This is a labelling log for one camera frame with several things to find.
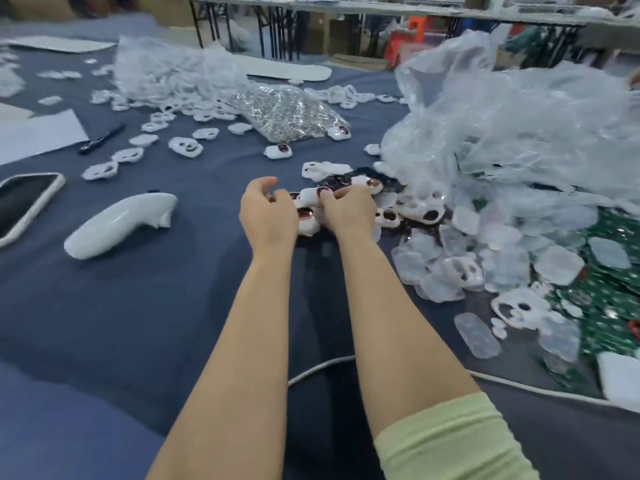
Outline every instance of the light green sleeve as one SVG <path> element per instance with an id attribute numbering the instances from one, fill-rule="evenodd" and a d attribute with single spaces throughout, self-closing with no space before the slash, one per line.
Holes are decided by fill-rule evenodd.
<path id="1" fill-rule="evenodd" d="M 538 480 L 486 394 L 459 397 L 386 428 L 375 440 L 387 480 Z"/>

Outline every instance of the white cable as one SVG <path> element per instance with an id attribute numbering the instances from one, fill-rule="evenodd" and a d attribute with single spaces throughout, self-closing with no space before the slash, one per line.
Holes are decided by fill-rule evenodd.
<path id="1" fill-rule="evenodd" d="M 355 355 L 347 355 L 345 357 L 338 357 L 338 358 L 335 358 L 335 359 L 327 360 L 326 362 L 320 363 L 320 364 L 316 365 L 315 367 L 312 367 L 308 371 L 305 371 L 302 374 L 299 374 L 296 377 L 294 377 L 292 380 L 289 381 L 289 387 L 293 386 L 293 384 L 297 384 L 302 379 L 308 378 L 310 375 L 315 374 L 318 371 L 322 371 L 323 369 L 325 369 L 325 368 L 327 368 L 327 367 L 329 367 L 329 366 L 331 366 L 333 364 L 342 363 L 342 362 L 350 362 L 350 361 L 355 360 L 355 359 L 356 359 Z M 477 377 L 479 379 L 484 379 L 485 381 L 491 381 L 491 382 L 496 382 L 498 384 L 504 384 L 504 385 L 507 385 L 507 386 L 515 387 L 517 389 L 523 389 L 525 391 L 534 392 L 534 393 L 540 394 L 540 395 L 547 395 L 547 396 L 551 396 L 551 397 L 559 397 L 561 399 L 572 399 L 574 401 L 581 401 L 583 403 L 597 404 L 598 406 L 610 406 L 610 407 L 614 407 L 614 408 L 618 407 L 617 405 L 615 405 L 614 403 L 612 403 L 611 401 L 608 401 L 606 399 L 596 399 L 594 397 L 588 397 L 586 395 L 571 394 L 569 392 L 558 392 L 558 391 L 552 391 L 552 390 L 548 390 L 548 389 L 540 389 L 539 387 L 527 386 L 526 384 L 521 384 L 519 382 L 510 381 L 508 379 L 502 379 L 500 377 L 490 376 L 489 374 L 483 374 L 482 372 L 469 371 L 468 369 L 467 369 L 467 372 L 469 374 L 471 374 L 473 377 Z"/>

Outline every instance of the pen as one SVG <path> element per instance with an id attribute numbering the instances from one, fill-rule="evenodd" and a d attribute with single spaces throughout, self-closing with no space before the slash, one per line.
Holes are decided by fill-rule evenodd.
<path id="1" fill-rule="evenodd" d="M 124 123 L 121 124 L 116 129 L 109 131 L 103 137 L 98 138 L 98 139 L 94 139 L 93 141 L 90 141 L 89 143 L 87 143 L 84 146 L 80 147 L 80 151 L 78 151 L 78 153 L 80 155 L 88 155 L 89 153 L 94 151 L 96 148 L 100 148 L 104 144 L 104 142 L 107 141 L 108 139 L 113 138 L 114 136 L 117 136 L 120 133 L 122 133 L 124 131 L 124 128 L 126 128 L 126 127 L 127 127 L 126 124 L 124 124 Z"/>

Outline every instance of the white foam sheet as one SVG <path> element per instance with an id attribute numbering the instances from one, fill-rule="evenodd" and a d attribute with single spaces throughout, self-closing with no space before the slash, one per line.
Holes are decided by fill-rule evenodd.
<path id="1" fill-rule="evenodd" d="M 332 74 L 332 69 L 325 66 L 289 64 L 238 54 L 234 58 L 247 75 L 317 82 L 329 79 Z"/>
<path id="2" fill-rule="evenodd" d="M 94 40 L 82 40 L 75 38 L 50 37 L 47 35 L 34 35 L 4 40 L 5 43 L 16 47 L 40 48 L 54 52 L 66 52 L 68 54 L 84 54 L 113 47 L 115 42 L 96 42 Z"/>
<path id="3" fill-rule="evenodd" d="M 26 120 L 32 114 L 33 111 L 29 111 L 28 109 L 0 102 L 0 123 L 4 123 L 6 121 Z"/>
<path id="4" fill-rule="evenodd" d="M 89 138 L 73 109 L 0 124 L 0 165 L 59 150 Z"/>

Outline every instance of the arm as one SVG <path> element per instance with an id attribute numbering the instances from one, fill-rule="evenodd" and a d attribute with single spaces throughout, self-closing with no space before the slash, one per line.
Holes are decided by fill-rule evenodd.
<path id="1" fill-rule="evenodd" d="M 365 187 L 321 193 L 349 298 L 358 380 L 373 437 L 414 413 L 480 391 L 404 291 L 373 241 Z"/>
<path id="2" fill-rule="evenodd" d="M 289 278 L 298 214 L 289 193 L 252 181 L 240 220 L 253 261 L 187 403 L 147 480 L 282 476 L 289 357 Z"/>

